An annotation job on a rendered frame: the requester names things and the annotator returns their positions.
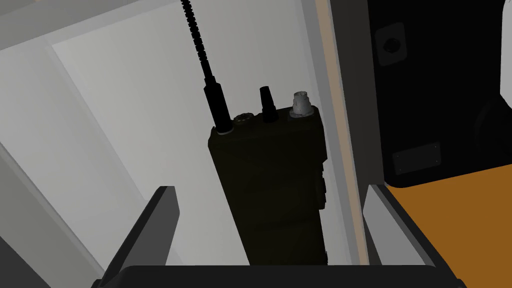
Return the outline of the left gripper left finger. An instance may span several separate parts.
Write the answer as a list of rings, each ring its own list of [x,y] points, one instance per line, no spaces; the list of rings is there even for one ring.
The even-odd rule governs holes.
[[[180,216],[174,186],[153,193],[115,253],[100,287],[142,287],[166,265]]]

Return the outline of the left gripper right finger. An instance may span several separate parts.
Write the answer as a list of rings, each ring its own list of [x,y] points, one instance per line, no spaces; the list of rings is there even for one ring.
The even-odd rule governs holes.
[[[383,184],[367,188],[363,217],[383,265],[444,267],[444,259]]]

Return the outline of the white open drawer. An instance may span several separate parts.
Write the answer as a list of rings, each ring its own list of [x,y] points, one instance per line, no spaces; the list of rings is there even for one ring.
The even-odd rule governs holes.
[[[367,0],[191,0],[233,115],[307,91],[320,107],[326,246],[368,264],[335,23]],[[89,288],[150,194],[176,187],[169,264],[246,264],[206,147],[211,115],[179,0],[0,0],[0,238],[50,288]]]

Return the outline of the black handheld radio with antenna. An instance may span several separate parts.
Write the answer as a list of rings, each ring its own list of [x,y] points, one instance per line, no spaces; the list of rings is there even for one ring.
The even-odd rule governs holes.
[[[319,109],[305,91],[277,109],[268,86],[262,111],[230,117],[190,0],[180,0],[204,74],[214,121],[207,142],[250,265],[326,265],[320,210],[327,148]]]

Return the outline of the black box-shaped appliance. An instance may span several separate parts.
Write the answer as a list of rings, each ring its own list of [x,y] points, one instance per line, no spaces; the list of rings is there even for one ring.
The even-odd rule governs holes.
[[[512,164],[512,107],[500,94],[507,1],[367,0],[388,185]]]

